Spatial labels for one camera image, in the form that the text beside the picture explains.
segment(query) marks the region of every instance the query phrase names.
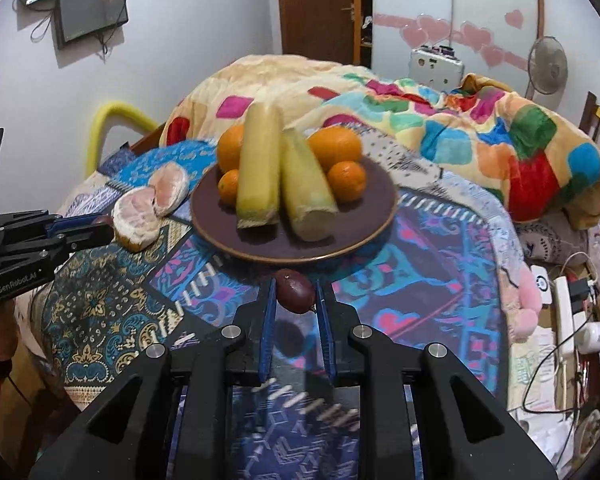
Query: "cable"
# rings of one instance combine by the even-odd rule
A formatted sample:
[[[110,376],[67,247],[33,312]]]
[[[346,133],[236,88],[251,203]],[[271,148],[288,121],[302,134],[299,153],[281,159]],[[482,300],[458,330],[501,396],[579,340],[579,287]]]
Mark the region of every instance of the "cable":
[[[54,15],[54,12],[51,11],[48,13],[48,15],[46,15],[44,18],[42,18],[42,20],[40,20],[40,22],[33,28],[33,30],[31,31],[31,34],[29,34],[29,39],[33,42],[33,43],[39,43],[40,41],[42,41],[42,39],[46,36],[46,32],[49,30],[49,26],[51,25],[51,18]],[[40,34],[39,36],[34,37],[34,33],[42,26],[43,23],[46,22],[46,27],[45,30],[42,31],[42,34]]]
[[[122,13],[125,12],[125,9],[126,9],[126,0],[122,4],[122,8],[120,9],[120,12],[118,13],[118,17],[116,18],[116,22],[115,22],[115,25],[113,26],[113,30],[111,31],[111,34],[109,34],[109,37],[106,40],[104,40],[104,34],[102,34],[101,32],[98,32],[96,34],[96,38],[98,38],[98,41],[100,42],[100,46],[102,47],[102,57],[103,58],[109,53],[109,46],[107,45],[107,43],[109,43],[111,38],[113,38],[113,35],[116,33],[116,30],[118,30],[121,27],[121,25],[118,25],[118,22],[120,21],[120,17],[122,17]]]
[[[577,380],[578,384],[580,384],[580,387],[582,388],[582,383],[580,382],[580,380]],[[569,439],[571,438],[571,433],[573,433],[574,428],[576,427],[576,422],[578,421],[578,414],[580,413],[580,409],[576,406],[573,407],[573,420],[571,421],[571,427],[569,428],[569,433],[567,433],[567,438],[564,441],[564,446],[562,446],[562,451],[560,452],[560,455],[558,456],[558,460],[555,461],[554,464],[554,469],[557,469],[557,467],[560,465],[560,460],[562,460],[562,456],[564,455],[564,452],[567,449],[567,446],[569,445]]]
[[[562,276],[564,274],[564,269],[567,266],[567,264],[569,263],[569,261],[574,257],[574,256],[578,256],[579,254],[584,254],[587,257],[587,261],[591,264],[591,267],[593,268],[593,271],[596,273],[596,277],[593,279],[592,283],[589,283],[589,286],[593,286],[598,282],[598,270],[596,269],[595,264],[593,263],[591,257],[584,251],[578,251],[577,253],[573,253],[571,256],[569,256],[564,265],[562,266],[562,268],[560,269],[560,275]]]
[[[22,393],[22,391],[19,389],[19,387],[16,386],[16,383],[13,382],[13,379],[11,379],[11,376],[8,375],[7,379],[9,380],[9,382],[11,383],[11,385],[15,388],[15,390],[17,391],[17,393],[22,397],[22,400],[24,400],[31,409],[33,409],[33,406],[31,405],[31,403],[29,402],[29,399],[27,399],[27,397],[24,396],[24,394]]]
[[[554,411],[547,411],[547,412],[540,412],[538,410],[530,410],[526,406],[526,398],[529,395],[529,390],[531,389],[531,385],[533,384],[534,380],[538,376],[538,372],[540,371],[540,368],[545,363],[545,361],[547,361],[547,359],[549,357],[551,357],[554,353],[556,353],[558,351],[558,348],[560,348],[562,345],[564,345],[567,341],[571,340],[580,330],[582,330],[584,328],[584,326],[591,320],[592,316],[593,316],[593,312],[591,314],[589,314],[589,316],[587,317],[585,322],[583,324],[581,324],[576,331],[574,331],[568,338],[566,338],[559,345],[557,345],[553,350],[551,350],[547,355],[545,355],[544,358],[540,361],[540,363],[536,367],[536,370],[534,371],[533,375],[531,376],[531,380],[529,381],[529,385],[526,388],[525,395],[522,397],[523,411],[525,411],[527,413],[535,413],[536,415],[542,415],[543,413],[563,414],[563,413],[571,413],[571,412],[576,411],[576,408],[568,408],[566,410],[554,410]]]

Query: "power strip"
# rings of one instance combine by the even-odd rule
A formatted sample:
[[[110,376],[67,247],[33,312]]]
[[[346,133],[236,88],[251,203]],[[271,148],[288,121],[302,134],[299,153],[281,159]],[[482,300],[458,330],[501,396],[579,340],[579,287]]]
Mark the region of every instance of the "power strip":
[[[571,311],[571,295],[569,294],[569,282],[564,276],[556,278],[555,304],[558,321],[558,344],[573,335],[573,313]],[[573,337],[558,348],[559,361],[564,361],[575,352]]]

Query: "brown plate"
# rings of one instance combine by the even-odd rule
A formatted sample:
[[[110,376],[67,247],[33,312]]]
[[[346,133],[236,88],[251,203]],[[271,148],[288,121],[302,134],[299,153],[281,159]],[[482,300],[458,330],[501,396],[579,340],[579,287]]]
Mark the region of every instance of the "brown plate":
[[[333,235],[319,242],[298,238],[284,212],[276,225],[238,229],[235,211],[220,203],[220,170],[210,168],[191,192],[191,221],[198,233],[215,247],[245,260],[293,265],[333,258],[378,236],[394,218],[397,193],[389,174],[369,158],[363,158],[366,190],[362,198],[340,205]]]

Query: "colorful blanket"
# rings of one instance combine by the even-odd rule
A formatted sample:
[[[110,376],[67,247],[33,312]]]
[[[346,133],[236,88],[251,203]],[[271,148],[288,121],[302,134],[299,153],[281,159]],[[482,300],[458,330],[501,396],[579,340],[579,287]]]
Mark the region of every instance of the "colorful blanket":
[[[218,138],[253,101],[306,131],[355,122],[492,192],[515,221],[564,208],[574,229],[600,219],[600,150],[546,108],[487,78],[437,92],[411,79],[299,56],[247,56],[209,77],[171,113],[161,146]]]

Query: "metal screw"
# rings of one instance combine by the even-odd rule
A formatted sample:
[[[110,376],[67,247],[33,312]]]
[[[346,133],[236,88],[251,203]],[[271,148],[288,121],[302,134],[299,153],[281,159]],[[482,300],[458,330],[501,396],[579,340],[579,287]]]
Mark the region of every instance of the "metal screw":
[[[373,332],[373,329],[367,325],[357,325],[353,327],[353,335],[359,337],[360,339],[371,337]]]
[[[446,355],[446,346],[440,343],[432,343],[429,345],[429,353],[433,357],[444,357]]]
[[[166,348],[164,345],[160,343],[153,343],[146,348],[146,354],[151,359],[157,359],[158,357],[162,357],[164,355],[164,351]]]
[[[222,336],[227,339],[235,339],[240,335],[240,327],[236,325],[227,325],[222,329]]]

